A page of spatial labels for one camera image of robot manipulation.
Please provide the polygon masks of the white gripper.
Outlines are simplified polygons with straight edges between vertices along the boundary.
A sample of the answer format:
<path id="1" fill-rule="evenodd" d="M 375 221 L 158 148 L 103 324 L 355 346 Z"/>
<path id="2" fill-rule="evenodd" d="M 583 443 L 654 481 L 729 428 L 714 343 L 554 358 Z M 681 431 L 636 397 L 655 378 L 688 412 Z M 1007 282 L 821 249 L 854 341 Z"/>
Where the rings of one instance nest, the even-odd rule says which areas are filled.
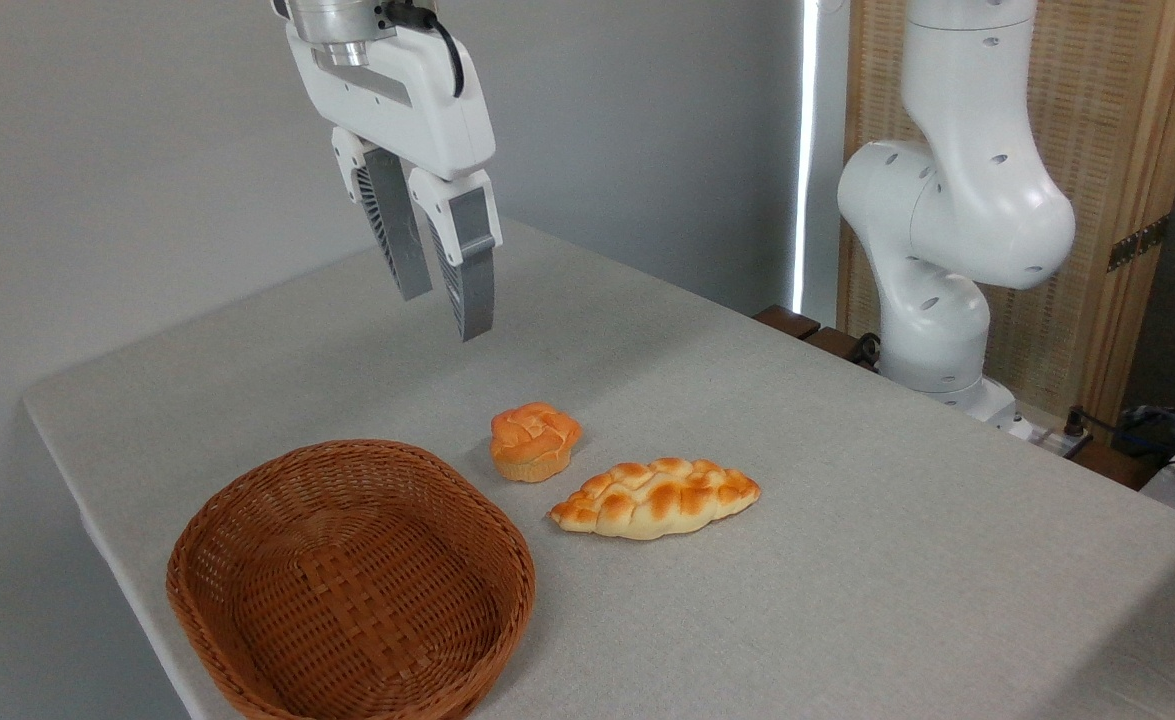
<path id="1" fill-rule="evenodd" d="M 491 179 L 478 169 L 496 143 L 466 47 L 456 45 L 464 86 L 455 97 L 454 63 L 434 33 L 400 29 L 369 42 L 363 67 L 333 63 L 293 26 L 286 38 L 308 97 L 336 126 L 333 149 L 345 191 L 364 211 L 401 297 L 432 290 L 414 200 L 427 217 L 459 337 L 490 331 L 494 251 L 503 233 Z M 409 188 L 401 159 L 421 167 L 410 171 Z"/>

